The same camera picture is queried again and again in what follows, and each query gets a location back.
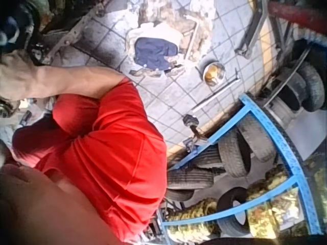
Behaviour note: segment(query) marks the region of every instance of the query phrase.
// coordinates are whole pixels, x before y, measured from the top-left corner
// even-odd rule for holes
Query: blue cloth
[[[140,37],[135,42],[134,61],[152,70],[168,70],[171,65],[165,56],[175,56],[177,53],[178,47],[174,43],[160,38]]]

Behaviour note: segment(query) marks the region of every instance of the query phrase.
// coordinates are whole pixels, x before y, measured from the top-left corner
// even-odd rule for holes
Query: skin
[[[72,93],[101,99],[125,76],[104,67],[34,66],[22,51],[2,56],[0,96],[8,100]],[[49,178],[12,164],[0,169],[0,225],[10,244],[122,244],[93,205],[59,172]]]

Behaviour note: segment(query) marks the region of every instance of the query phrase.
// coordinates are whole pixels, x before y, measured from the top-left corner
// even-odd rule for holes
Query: red metal pipe
[[[286,19],[302,27],[327,35],[327,12],[325,10],[269,1],[268,12],[270,15]]]

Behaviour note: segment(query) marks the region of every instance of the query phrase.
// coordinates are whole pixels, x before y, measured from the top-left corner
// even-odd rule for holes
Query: man's arm
[[[72,93],[101,99],[124,75],[106,67],[35,66],[26,52],[3,55],[0,96],[11,101]]]
[[[30,97],[38,98],[72,93],[101,99],[123,78],[124,75],[107,67],[59,68],[41,66],[37,69],[39,89],[32,91]]]

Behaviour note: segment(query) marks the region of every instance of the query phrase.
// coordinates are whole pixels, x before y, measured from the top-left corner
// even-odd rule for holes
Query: blue metal frame
[[[206,145],[200,146],[194,152],[188,154],[185,158],[183,158],[178,164],[174,165],[169,169],[179,169],[183,165],[187,164],[190,160],[195,158],[201,152],[203,152],[208,146],[216,143],[218,139],[223,136],[228,130],[234,127],[247,113],[251,112],[255,118],[261,123],[266,132],[270,135],[271,139],[275,143],[279,153],[284,157],[285,162],[289,166],[288,170],[290,172],[291,177],[276,187],[275,189],[265,193],[261,197],[258,197],[250,202],[244,203],[237,207],[233,207],[231,209],[211,214],[204,217],[193,218],[193,219],[185,219],[173,222],[163,222],[161,214],[158,212],[158,216],[160,216],[161,226],[164,230],[164,235],[166,236],[167,243],[170,244],[169,238],[167,237],[166,227],[167,226],[176,226],[176,225],[187,225],[199,222],[213,221],[219,218],[224,218],[227,216],[235,215],[239,212],[245,211],[246,209],[255,207],[260,203],[266,202],[269,199],[283,193],[287,189],[291,188],[294,185],[297,185],[301,194],[301,201],[303,210],[305,212],[305,217],[309,225],[311,234],[323,234],[322,229],[319,224],[318,215],[316,212],[316,208],[314,206],[314,201],[312,198],[312,194],[306,180],[306,177],[303,173],[303,170],[291,150],[290,146],[287,144],[287,141],[283,138],[281,132],[277,129],[277,127],[273,124],[273,122],[269,119],[269,117],[261,110],[261,108],[246,94],[243,94],[240,97],[240,100],[243,102],[244,107],[233,116],[223,127],[221,127],[215,134],[213,134],[209,139]]]

